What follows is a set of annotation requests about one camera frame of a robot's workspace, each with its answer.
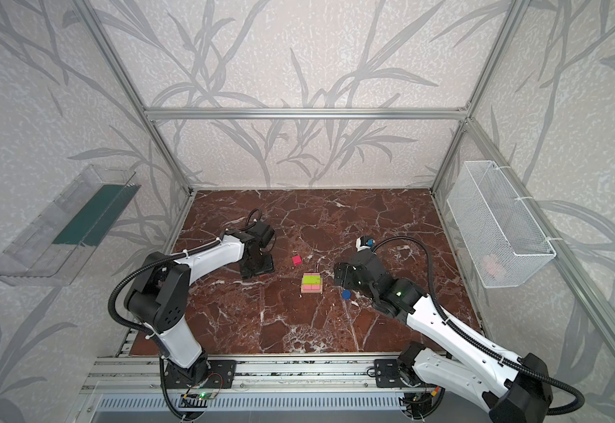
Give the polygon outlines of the lime green block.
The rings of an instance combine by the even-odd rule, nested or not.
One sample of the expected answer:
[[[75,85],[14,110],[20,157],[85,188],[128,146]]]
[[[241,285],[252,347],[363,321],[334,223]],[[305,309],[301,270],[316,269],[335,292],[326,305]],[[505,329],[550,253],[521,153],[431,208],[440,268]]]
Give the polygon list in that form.
[[[302,284],[304,286],[319,286],[322,283],[322,278],[319,273],[304,273],[302,276]]]

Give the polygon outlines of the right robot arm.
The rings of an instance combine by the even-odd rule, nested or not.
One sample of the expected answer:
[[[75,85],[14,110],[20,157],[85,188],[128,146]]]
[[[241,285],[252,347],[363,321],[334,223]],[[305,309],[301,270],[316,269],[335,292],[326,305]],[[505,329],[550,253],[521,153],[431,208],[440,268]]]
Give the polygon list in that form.
[[[487,412],[493,422],[541,422],[585,404],[575,387],[550,377],[535,354],[520,357],[455,318],[426,290],[395,278],[370,249],[357,251],[334,267],[334,282],[372,301],[373,307],[443,348],[440,355],[411,342],[397,357],[409,387],[433,385],[453,392]]]

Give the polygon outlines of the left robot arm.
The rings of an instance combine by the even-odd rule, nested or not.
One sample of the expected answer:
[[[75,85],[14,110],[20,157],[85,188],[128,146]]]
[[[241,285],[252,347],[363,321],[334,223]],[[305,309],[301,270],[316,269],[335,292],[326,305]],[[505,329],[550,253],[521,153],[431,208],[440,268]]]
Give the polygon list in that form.
[[[255,221],[191,250],[153,253],[113,289],[108,314],[116,323],[149,336],[172,366],[193,371],[206,359],[185,318],[191,285],[230,264],[239,265],[244,280],[273,272],[266,248],[274,236],[269,224]]]

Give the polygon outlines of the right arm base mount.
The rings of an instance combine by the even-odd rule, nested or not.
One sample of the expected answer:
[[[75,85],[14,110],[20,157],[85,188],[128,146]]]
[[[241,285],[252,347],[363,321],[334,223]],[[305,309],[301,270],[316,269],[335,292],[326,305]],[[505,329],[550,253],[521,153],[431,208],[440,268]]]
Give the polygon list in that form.
[[[396,359],[374,360],[374,365],[366,370],[366,374],[374,378],[375,386],[379,389],[425,387],[420,380],[403,374]]]

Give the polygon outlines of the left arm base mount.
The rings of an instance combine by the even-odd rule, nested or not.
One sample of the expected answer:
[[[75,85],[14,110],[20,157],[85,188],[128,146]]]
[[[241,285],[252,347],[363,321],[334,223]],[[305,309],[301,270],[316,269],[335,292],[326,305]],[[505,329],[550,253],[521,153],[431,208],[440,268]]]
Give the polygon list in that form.
[[[231,389],[235,379],[237,361],[210,360],[183,369],[165,361],[164,379],[167,389],[205,388]]]

